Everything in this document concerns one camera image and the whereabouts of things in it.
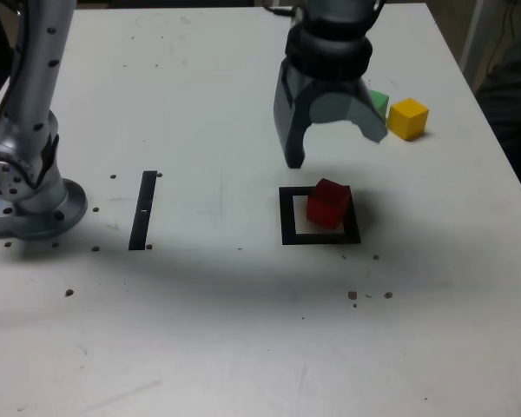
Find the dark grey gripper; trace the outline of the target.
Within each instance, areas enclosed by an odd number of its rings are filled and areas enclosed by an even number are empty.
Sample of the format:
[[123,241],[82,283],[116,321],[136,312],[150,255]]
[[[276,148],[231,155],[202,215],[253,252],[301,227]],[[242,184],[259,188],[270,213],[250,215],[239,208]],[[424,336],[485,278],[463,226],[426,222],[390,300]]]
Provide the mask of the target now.
[[311,123],[338,121],[355,124],[372,142],[381,142],[387,135],[384,118],[361,77],[324,80],[303,75],[283,60],[274,96],[274,123],[287,166],[301,168],[304,135]]

